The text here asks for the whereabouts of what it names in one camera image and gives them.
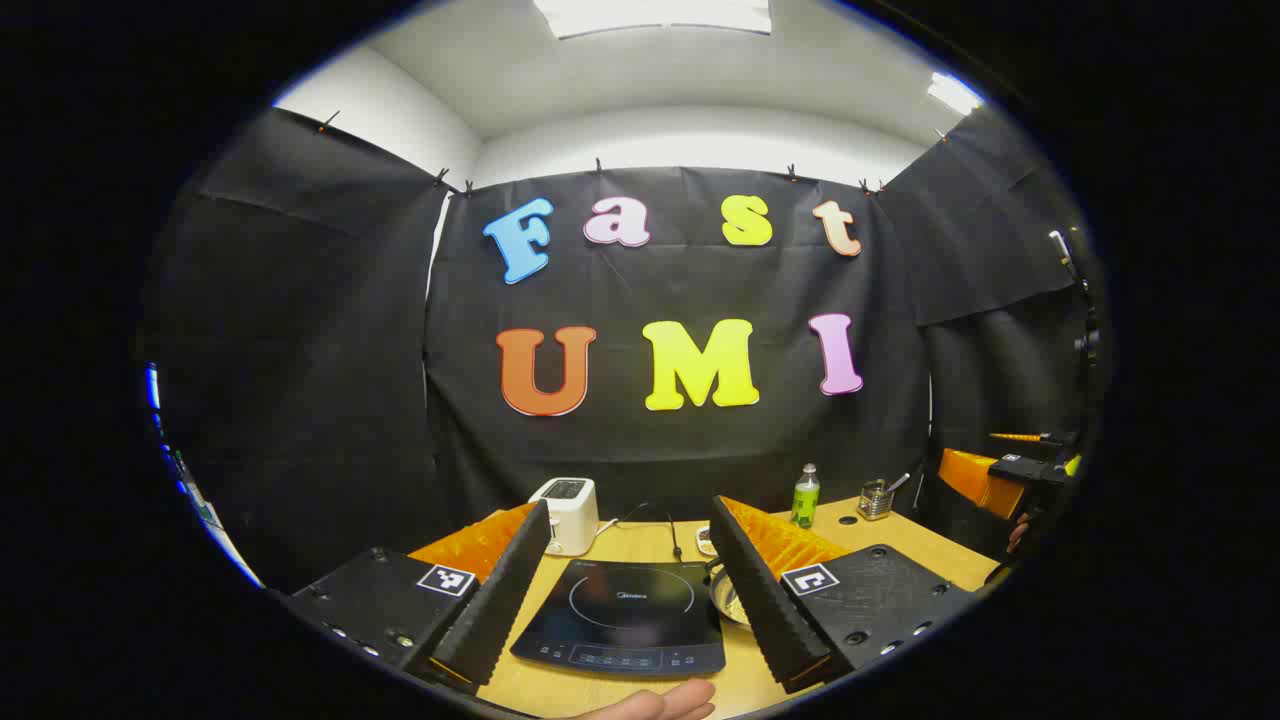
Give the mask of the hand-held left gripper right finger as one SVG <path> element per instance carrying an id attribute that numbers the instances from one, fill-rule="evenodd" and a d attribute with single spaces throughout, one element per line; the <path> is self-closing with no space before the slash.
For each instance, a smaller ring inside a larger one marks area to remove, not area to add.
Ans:
<path id="1" fill-rule="evenodd" d="M 709 532 L 788 693 L 884 664 L 977 601 L 890 544 L 850 551 L 726 496 L 712 501 Z"/>

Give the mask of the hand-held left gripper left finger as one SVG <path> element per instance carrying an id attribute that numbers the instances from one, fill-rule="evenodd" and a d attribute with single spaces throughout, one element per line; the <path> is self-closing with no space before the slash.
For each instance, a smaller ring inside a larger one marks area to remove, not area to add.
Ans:
<path id="1" fill-rule="evenodd" d="M 498 511 L 404 555 L 358 553 L 285 606 L 375 662 L 465 694 L 492 680 L 550 541 L 547 501 Z"/>

